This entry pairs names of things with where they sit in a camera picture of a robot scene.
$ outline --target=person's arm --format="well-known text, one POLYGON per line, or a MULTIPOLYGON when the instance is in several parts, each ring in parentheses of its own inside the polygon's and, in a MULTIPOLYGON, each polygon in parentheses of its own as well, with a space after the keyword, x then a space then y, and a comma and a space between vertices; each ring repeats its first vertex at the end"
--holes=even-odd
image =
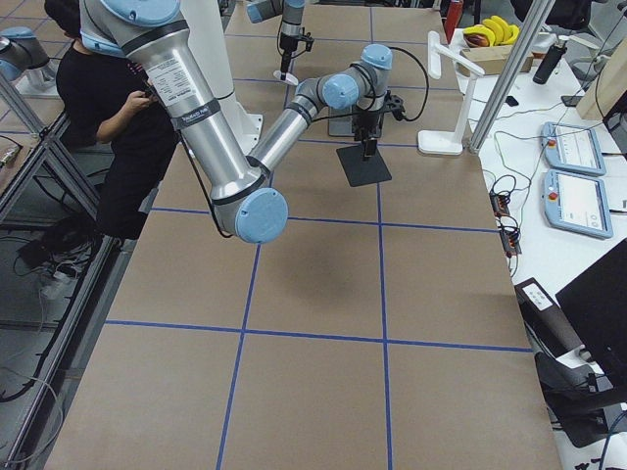
POLYGON ((145 110, 155 102, 153 98, 146 98, 143 91, 133 91, 126 98, 120 110, 108 119, 103 120, 96 131, 98 142, 108 144, 118 137, 128 126, 130 120, 140 111, 145 110))

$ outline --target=yellow fruit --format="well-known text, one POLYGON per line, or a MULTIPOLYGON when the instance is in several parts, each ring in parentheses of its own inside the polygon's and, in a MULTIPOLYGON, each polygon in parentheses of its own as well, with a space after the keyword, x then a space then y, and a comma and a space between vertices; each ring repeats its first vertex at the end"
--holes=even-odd
POLYGON ((492 29, 490 29, 489 27, 486 27, 483 24, 476 24, 475 26, 469 26, 463 30, 464 38, 466 36, 475 35, 475 34, 485 36, 486 39, 488 40, 488 44, 487 44, 488 47, 494 46, 494 43, 496 41, 496 36, 494 32, 492 31, 492 29))
POLYGON ((495 35, 494 45, 495 46, 498 46, 499 44, 503 42, 505 31, 503 30, 503 27, 500 24, 498 24, 494 20, 490 20, 489 18, 486 18, 481 23, 487 28, 492 29, 492 32, 494 32, 494 35, 495 35))
POLYGON ((507 41, 503 42, 507 46, 516 42, 516 39, 518 39, 518 34, 520 34, 520 28, 515 24, 510 24, 509 30, 511 31, 511 37, 507 41))
POLYGON ((504 34, 503 41, 507 41, 508 39, 511 38, 511 29, 509 29, 508 22, 506 22, 503 18, 497 15, 493 15, 492 17, 490 17, 490 20, 498 23, 503 28, 503 34, 504 34))

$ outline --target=black clothing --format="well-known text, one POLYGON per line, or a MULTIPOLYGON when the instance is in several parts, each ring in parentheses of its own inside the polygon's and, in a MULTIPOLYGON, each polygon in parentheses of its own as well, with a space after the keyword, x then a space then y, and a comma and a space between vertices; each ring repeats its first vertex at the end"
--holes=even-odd
MULTIPOLYGON (((100 124, 115 115, 133 91, 146 88, 130 62, 86 55, 73 48, 57 72, 57 89, 74 130, 95 141, 100 124)), ((139 206, 168 168, 177 135, 158 103, 140 111, 111 143, 115 158, 98 206, 98 229, 114 237, 136 239, 146 218, 139 206)))

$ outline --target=black cylinder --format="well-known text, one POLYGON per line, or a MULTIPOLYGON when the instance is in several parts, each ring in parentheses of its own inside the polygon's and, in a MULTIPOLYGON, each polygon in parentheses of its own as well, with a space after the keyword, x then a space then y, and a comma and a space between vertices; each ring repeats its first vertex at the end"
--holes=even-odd
POLYGON ((561 56, 563 56, 565 52, 566 45, 564 42, 560 43, 558 41, 557 44, 551 46, 549 48, 549 52, 547 52, 547 55, 540 63, 536 74, 533 75, 533 81, 544 85, 551 76, 551 73, 555 70, 555 66, 557 66, 559 59, 561 59, 561 56))

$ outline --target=person's hand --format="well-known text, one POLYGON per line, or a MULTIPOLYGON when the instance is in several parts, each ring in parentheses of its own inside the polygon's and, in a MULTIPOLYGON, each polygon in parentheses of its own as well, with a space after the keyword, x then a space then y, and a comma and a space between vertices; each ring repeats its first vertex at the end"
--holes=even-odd
POLYGON ((146 98, 146 94, 143 91, 133 91, 128 94, 126 102, 122 106, 131 115, 136 115, 142 110, 145 110, 155 101, 152 98, 146 98))

